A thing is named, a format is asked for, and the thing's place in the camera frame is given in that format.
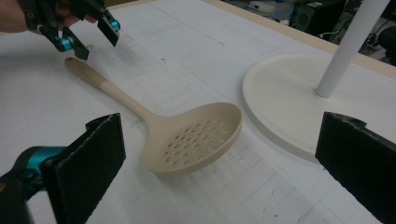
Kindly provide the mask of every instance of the slotted spoon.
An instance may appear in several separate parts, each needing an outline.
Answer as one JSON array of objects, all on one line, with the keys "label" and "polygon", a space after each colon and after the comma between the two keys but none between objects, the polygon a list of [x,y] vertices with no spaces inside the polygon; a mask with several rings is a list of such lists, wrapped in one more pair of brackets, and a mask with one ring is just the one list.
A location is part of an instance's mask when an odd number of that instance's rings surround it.
[{"label": "slotted spoon", "polygon": [[174,117],[156,115],[76,58],[64,60],[75,75],[107,93],[148,125],[142,163],[156,175],[184,175],[218,159],[235,142],[242,112],[229,103],[196,107]]}]

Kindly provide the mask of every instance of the finger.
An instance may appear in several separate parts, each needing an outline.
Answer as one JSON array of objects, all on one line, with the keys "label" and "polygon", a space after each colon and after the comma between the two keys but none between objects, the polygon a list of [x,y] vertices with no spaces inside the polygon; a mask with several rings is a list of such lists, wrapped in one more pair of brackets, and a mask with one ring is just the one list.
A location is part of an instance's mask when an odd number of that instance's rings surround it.
[{"label": "finger", "polygon": [[90,16],[90,15],[86,15],[85,16],[85,20],[90,22],[90,23],[96,23],[97,19],[95,19],[94,17]]},{"label": "finger", "polygon": [[65,26],[69,27],[74,23],[78,22],[79,19],[73,15],[68,15],[64,18],[64,20],[59,24],[59,29],[63,29]]}]

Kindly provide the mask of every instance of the human hand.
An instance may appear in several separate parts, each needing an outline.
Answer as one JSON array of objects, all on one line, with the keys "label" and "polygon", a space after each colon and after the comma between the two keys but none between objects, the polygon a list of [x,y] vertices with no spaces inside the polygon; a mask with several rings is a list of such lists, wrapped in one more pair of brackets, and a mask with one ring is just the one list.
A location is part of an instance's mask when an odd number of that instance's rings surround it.
[{"label": "human hand", "polygon": [[[87,16],[85,20],[89,22],[96,22],[96,19]],[[62,30],[65,26],[71,26],[78,22],[79,18],[67,14],[59,23],[59,29]],[[0,1],[0,32],[5,33],[19,33],[27,31],[28,28],[25,23],[23,11],[18,3],[18,0],[1,0]]]}]

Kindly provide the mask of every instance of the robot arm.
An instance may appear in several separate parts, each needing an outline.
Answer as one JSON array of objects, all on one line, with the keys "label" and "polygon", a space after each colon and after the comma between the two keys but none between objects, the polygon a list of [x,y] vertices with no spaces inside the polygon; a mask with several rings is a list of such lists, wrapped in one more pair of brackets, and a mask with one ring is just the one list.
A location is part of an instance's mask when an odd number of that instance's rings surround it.
[{"label": "robot arm", "polygon": [[98,28],[116,46],[119,40],[120,24],[105,7],[104,0],[19,0],[26,25],[31,30],[39,31],[57,50],[75,51],[78,58],[86,60],[89,51],[68,28],[63,28],[59,36],[59,21],[72,14],[84,20],[86,15],[98,20]]}]

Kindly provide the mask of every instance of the white round base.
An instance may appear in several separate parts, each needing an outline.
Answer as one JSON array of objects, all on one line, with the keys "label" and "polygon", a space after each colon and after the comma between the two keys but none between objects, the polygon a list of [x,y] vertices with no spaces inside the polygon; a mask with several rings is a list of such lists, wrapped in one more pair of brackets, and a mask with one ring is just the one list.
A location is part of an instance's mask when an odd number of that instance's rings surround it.
[{"label": "white round base", "polygon": [[360,119],[396,142],[396,80],[357,66],[349,68],[332,97],[315,93],[330,57],[287,54],[254,64],[242,99],[256,127],[277,145],[307,161],[315,158],[325,111]]}]

